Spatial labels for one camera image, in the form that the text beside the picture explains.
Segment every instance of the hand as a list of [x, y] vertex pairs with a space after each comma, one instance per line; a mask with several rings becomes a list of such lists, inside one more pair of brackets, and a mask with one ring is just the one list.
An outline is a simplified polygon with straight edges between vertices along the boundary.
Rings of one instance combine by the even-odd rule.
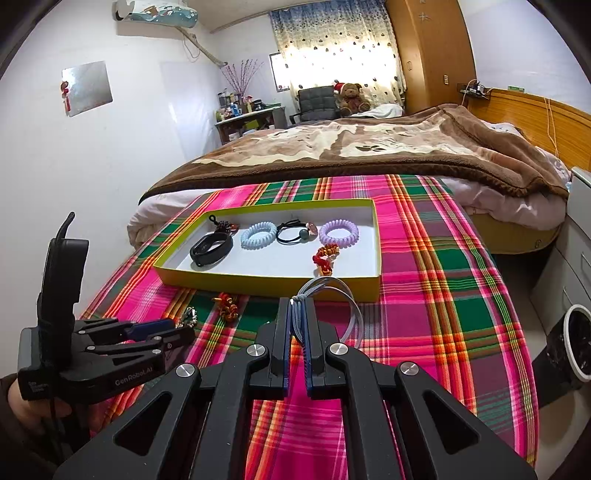
[[[51, 418], [49, 400], [23, 400], [18, 380], [8, 390], [8, 405], [14, 416], [27, 430], [35, 434], [43, 434], [41, 419]], [[61, 419], [72, 413], [72, 408], [63, 400], [56, 398], [56, 417]]]

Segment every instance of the purple spiral hair tie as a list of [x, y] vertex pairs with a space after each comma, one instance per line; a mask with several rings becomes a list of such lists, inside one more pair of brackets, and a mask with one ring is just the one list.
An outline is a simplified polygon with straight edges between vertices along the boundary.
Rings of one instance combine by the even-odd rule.
[[[328, 235], [329, 232], [336, 230], [337, 228], [344, 228], [349, 231], [350, 235], [343, 238], [334, 238]], [[320, 227], [318, 237], [322, 245], [337, 244], [341, 248], [347, 248], [356, 244], [357, 240], [359, 240], [359, 229], [357, 228], [357, 225], [348, 220], [332, 220]]]

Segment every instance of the light blue spiral hair tie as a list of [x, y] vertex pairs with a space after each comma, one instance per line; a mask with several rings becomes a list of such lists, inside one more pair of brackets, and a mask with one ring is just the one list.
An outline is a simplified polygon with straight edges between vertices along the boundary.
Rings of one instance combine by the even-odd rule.
[[[266, 232], [265, 235], [261, 235], [259, 238], [251, 238], [256, 233]], [[275, 240], [277, 235], [277, 227], [271, 222], [261, 222], [252, 225], [246, 230], [240, 237], [240, 243], [242, 248], [248, 250], [257, 250], [259, 248], [268, 247]]]

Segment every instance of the brown blanket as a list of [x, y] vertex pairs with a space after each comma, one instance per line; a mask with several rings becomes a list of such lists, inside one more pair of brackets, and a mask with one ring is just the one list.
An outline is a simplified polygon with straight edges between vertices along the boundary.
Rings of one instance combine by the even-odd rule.
[[446, 104], [400, 118], [343, 118], [247, 135], [177, 168], [140, 202], [179, 190], [360, 174], [447, 176], [513, 197], [568, 196], [553, 166], [530, 143]]

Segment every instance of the white wall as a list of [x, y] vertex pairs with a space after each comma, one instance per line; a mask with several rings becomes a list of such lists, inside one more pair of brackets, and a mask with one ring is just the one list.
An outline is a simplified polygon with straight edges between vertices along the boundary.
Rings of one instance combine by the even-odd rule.
[[236, 64], [239, 68], [242, 60], [253, 59], [262, 63], [261, 69], [255, 74], [248, 88], [247, 95], [261, 99], [265, 103], [281, 102], [285, 106], [285, 114], [296, 112], [291, 92], [277, 92], [269, 55], [279, 51], [275, 34], [268, 15], [256, 17], [215, 33], [218, 52], [223, 61]]
[[459, 0], [476, 74], [591, 113], [591, 85], [552, 24], [527, 0]]
[[[220, 71], [203, 54], [191, 63], [181, 38], [115, 22], [111, 0], [63, 0], [0, 80], [0, 374], [16, 370], [20, 330], [36, 324], [47, 245], [67, 214], [70, 236], [90, 240], [80, 313], [132, 252], [125, 227], [142, 193], [219, 144]], [[62, 69], [98, 60], [113, 102], [66, 117]]]

